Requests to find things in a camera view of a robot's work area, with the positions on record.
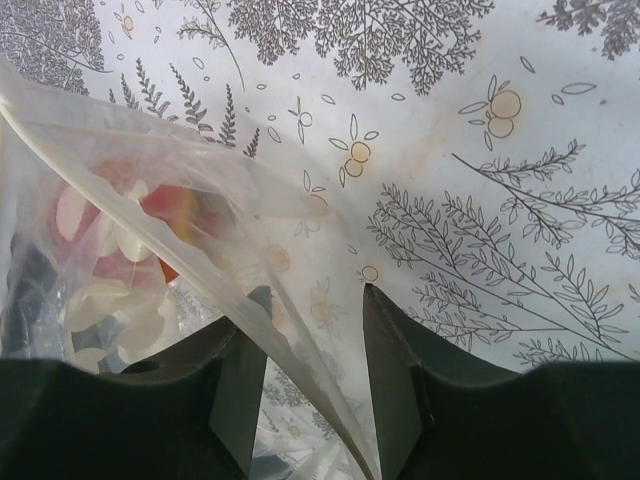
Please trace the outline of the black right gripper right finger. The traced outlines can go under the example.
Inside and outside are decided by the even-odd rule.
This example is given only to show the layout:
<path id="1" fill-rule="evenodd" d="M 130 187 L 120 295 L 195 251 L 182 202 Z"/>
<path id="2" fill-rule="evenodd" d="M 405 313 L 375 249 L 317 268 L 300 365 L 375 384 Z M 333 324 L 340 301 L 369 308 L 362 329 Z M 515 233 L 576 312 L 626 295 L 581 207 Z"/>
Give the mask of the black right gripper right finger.
<path id="1" fill-rule="evenodd" d="M 639 367 L 547 363 L 519 374 L 412 320 L 378 287 L 363 330 L 386 479 L 635 479 Z"/>

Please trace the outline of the red fake food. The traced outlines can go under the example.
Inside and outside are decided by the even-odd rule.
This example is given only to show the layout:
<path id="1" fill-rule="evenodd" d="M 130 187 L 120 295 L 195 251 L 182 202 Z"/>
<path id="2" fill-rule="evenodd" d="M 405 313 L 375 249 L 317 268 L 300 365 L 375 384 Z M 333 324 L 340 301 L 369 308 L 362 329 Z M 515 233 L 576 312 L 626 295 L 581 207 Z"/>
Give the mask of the red fake food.
<path id="1" fill-rule="evenodd" d="M 49 208 L 49 238 L 61 260 L 77 254 L 89 276 L 126 290 L 175 280 L 164 256 L 179 242 L 228 262 L 214 245 L 232 224 L 224 196 L 154 180 L 131 156 L 105 157 L 83 178 L 85 187 L 61 179 Z"/>

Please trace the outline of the polka dot zip top bag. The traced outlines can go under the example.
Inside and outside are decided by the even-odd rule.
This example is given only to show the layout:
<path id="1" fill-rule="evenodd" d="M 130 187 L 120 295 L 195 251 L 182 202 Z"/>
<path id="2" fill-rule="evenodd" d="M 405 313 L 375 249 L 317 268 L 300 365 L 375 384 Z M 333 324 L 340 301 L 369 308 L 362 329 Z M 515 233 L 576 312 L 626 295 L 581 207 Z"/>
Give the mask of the polka dot zip top bag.
<path id="1" fill-rule="evenodd" d="M 350 199 L 273 155 L 1 64 L 1 351 L 91 373 L 228 317 L 270 364 L 270 447 L 380 477 Z M 315 415 L 316 433 L 276 426 Z"/>

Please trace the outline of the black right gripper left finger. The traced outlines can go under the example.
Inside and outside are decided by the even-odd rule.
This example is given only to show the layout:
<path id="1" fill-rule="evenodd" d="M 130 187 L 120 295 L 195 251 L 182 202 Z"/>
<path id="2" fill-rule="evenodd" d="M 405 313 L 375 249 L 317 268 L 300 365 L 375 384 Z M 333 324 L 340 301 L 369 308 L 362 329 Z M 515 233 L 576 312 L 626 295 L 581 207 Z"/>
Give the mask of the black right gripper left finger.
<path id="1" fill-rule="evenodd" d="M 245 479 L 265 353 L 220 318 L 124 371 L 1 364 L 5 479 Z"/>

